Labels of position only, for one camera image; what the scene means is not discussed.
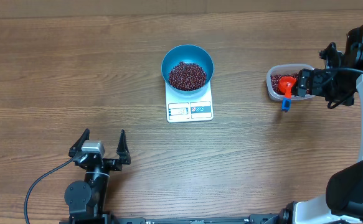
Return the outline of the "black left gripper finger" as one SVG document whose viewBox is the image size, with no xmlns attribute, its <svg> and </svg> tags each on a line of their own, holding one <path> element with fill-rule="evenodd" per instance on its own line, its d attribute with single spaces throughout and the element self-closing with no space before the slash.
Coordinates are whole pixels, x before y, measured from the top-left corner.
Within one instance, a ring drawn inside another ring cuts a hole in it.
<svg viewBox="0 0 363 224">
<path fill-rule="evenodd" d="M 131 164 L 131 156 L 128 150 L 128 145 L 126 142 L 126 132 L 124 129 L 121 130 L 120 140 L 118 143 L 118 147 L 116 149 L 116 153 L 119 155 L 119 162 L 122 164 L 130 165 Z"/>
<path fill-rule="evenodd" d="M 89 137 L 90 137 L 90 130 L 87 128 L 86 130 L 84 130 L 80 138 L 70 147 L 68 156 L 74 157 L 78 151 L 81 151 L 83 143 L 86 140 L 89 140 Z"/>
</svg>

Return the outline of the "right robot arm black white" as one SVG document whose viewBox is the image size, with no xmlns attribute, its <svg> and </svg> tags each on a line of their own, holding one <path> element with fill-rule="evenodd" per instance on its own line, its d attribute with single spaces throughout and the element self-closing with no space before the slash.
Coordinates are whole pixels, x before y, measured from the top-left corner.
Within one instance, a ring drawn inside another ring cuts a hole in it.
<svg viewBox="0 0 363 224">
<path fill-rule="evenodd" d="M 305 202 L 291 202 L 263 223 L 363 223 L 363 25 L 347 33 L 346 49 L 334 42 L 319 52 L 324 69 L 302 69 L 297 75 L 283 75 L 276 82 L 281 109 L 290 110 L 293 97 L 321 96 L 328 109 L 352 106 L 354 95 L 361 101 L 361 146 L 357 162 L 335 173 L 326 193 Z"/>
</svg>

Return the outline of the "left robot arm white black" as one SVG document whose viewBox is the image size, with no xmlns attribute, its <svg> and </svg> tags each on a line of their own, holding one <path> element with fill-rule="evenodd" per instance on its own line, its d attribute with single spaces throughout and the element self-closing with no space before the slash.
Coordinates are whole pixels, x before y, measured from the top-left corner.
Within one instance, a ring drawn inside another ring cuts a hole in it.
<svg viewBox="0 0 363 224">
<path fill-rule="evenodd" d="M 86 129 L 69 149 L 69 157 L 76 166 L 85 170 L 85 178 L 72 182 L 65 190 L 64 200 L 68 205 L 68 223 L 118 223 L 114 214 L 104 210 L 106 190 L 110 172 L 120 172 L 124 165 L 131 164 L 126 143 L 126 133 L 121 131 L 116 149 L 118 158 L 105 158 L 105 148 L 100 140 L 90 140 Z"/>
</svg>

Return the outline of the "orange scoop with blue handle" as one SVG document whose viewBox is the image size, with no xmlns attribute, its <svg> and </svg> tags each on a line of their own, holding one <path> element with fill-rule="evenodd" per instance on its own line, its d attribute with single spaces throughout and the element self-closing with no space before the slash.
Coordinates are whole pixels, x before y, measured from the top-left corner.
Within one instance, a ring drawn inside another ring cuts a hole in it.
<svg viewBox="0 0 363 224">
<path fill-rule="evenodd" d="M 293 77 L 281 77 L 278 83 L 278 89 L 284 94 L 281 110 L 288 112 L 291 107 L 292 88 L 296 83 Z"/>
</svg>

